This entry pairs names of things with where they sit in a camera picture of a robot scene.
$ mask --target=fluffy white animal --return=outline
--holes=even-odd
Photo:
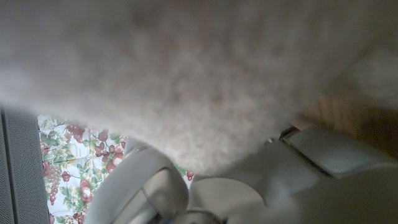
[[[0,102],[214,174],[321,94],[398,108],[398,1],[1,1]]]

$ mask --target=green leaf pattern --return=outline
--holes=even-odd
[[[122,158],[127,137],[44,114],[37,118],[50,222],[81,224],[96,189]],[[83,135],[81,143],[72,132]],[[189,186],[193,174],[175,166]]]

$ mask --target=floral fabric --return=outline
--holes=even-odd
[[[43,114],[38,121],[50,223],[84,223],[96,189],[122,161],[127,137]],[[189,187],[192,172],[175,166]]]

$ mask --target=white device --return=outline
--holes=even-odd
[[[126,149],[85,223],[398,223],[397,161],[334,131],[290,129],[223,174],[196,175],[189,191],[159,151]]]

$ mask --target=wooden surface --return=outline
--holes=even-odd
[[[298,129],[316,125],[335,129],[398,158],[398,111],[323,96],[292,124]]]

